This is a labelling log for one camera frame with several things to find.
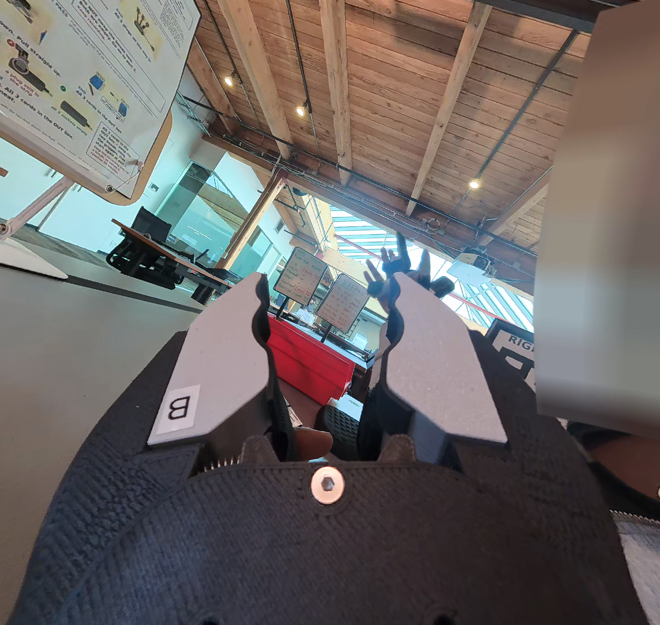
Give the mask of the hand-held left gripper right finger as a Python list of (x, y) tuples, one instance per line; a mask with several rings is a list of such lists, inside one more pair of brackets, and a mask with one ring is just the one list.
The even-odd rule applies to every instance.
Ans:
[(360, 416), (359, 460), (377, 460), (396, 435), (427, 464), (461, 464), (457, 444), (507, 451), (468, 327), (406, 274), (384, 290), (389, 317)]

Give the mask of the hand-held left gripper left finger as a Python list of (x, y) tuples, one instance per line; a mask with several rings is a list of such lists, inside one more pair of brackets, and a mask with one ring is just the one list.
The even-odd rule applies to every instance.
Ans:
[(267, 276), (254, 272), (190, 325), (147, 443), (201, 441), (215, 458), (237, 458), (265, 436), (281, 461), (297, 461), (293, 424), (268, 347)]

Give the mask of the red plastic bin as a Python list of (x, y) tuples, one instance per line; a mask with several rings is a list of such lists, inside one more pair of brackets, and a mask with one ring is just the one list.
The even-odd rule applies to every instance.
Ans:
[(278, 376), (306, 396), (326, 406), (340, 400), (351, 385), (355, 363), (290, 323), (268, 314)]

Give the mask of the black power strip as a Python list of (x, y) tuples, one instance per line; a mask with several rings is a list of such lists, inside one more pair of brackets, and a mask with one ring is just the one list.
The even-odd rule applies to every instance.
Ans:
[(389, 291), (390, 286), (393, 285), (393, 274), (395, 273), (407, 275), (425, 290), (433, 292), (439, 299), (454, 291), (455, 283), (447, 276), (431, 280), (430, 254), (427, 250), (422, 251), (417, 269), (412, 269), (406, 238), (400, 232), (397, 232), (397, 248), (398, 253), (395, 253), (382, 247), (381, 259), (384, 274), (381, 274), (370, 260), (366, 261), (367, 270), (364, 271), (364, 277), (367, 282), (367, 293), (378, 301), (384, 312), (389, 313)]

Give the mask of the person's left hand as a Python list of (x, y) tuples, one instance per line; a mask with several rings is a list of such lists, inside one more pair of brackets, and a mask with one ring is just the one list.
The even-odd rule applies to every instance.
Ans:
[(293, 429), (296, 450), (295, 461), (317, 461), (330, 454), (334, 439), (326, 431), (299, 426)]

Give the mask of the white ceiling projector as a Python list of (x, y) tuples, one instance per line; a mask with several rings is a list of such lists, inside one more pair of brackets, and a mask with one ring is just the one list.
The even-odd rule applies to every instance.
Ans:
[(506, 283), (498, 275), (498, 267), (502, 265), (501, 260), (491, 257), (482, 249), (467, 248), (453, 259), (447, 269), (447, 276), (476, 288), (494, 283), (501, 285)]

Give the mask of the handwritten whiteboard sign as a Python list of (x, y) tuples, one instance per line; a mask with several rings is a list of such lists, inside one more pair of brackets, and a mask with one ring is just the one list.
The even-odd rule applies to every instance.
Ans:
[(323, 260), (301, 247), (295, 247), (273, 290), (302, 306), (307, 306), (327, 268)]
[(366, 286), (347, 274), (340, 274), (319, 304), (316, 315), (340, 332), (348, 334), (368, 299)]

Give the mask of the brown office desk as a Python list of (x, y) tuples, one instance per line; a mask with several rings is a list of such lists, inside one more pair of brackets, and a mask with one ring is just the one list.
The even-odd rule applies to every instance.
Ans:
[(133, 230), (131, 227), (121, 224), (115, 219), (113, 219), (112, 222), (120, 226), (123, 234), (130, 234), (137, 241), (158, 250), (167, 258), (175, 260), (178, 264), (176, 273), (182, 275), (184, 279), (189, 279), (197, 283), (197, 288), (192, 295), (192, 299), (195, 301), (204, 305), (208, 302), (213, 291), (216, 291), (218, 294), (223, 294), (226, 290), (233, 287), (232, 283), (219, 278), (217, 274), (207, 272), (201, 266), (194, 265), (194, 263), (188, 261), (186, 257), (178, 255), (165, 245), (152, 241), (149, 236), (143, 235), (140, 232)]

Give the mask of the black office chair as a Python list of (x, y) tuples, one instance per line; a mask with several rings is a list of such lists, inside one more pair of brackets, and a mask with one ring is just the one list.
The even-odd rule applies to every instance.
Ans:
[[(154, 242), (164, 244), (168, 239), (171, 225), (141, 207), (131, 228), (148, 235)], [(163, 256), (158, 250), (137, 241), (127, 233), (124, 234), (120, 244), (106, 255), (106, 262), (121, 274), (133, 276), (168, 290), (173, 290), (184, 281), (184, 277), (176, 273), (178, 264), (175, 260)]]

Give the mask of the white board stand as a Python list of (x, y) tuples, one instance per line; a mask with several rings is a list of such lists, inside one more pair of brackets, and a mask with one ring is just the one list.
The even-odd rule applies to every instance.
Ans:
[(72, 180), (66, 176), (61, 176), (59, 180), (15, 217), (1, 223), (1, 266), (17, 268), (56, 280), (68, 279), (67, 274), (21, 245), (18, 241), (13, 240), (12, 236), (49, 203), (65, 193), (73, 184)]

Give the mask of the white instruction board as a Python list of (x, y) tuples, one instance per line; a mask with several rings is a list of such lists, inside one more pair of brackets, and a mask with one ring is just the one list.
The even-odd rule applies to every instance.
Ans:
[(1, 0), (1, 137), (136, 201), (199, 22), (194, 0)]

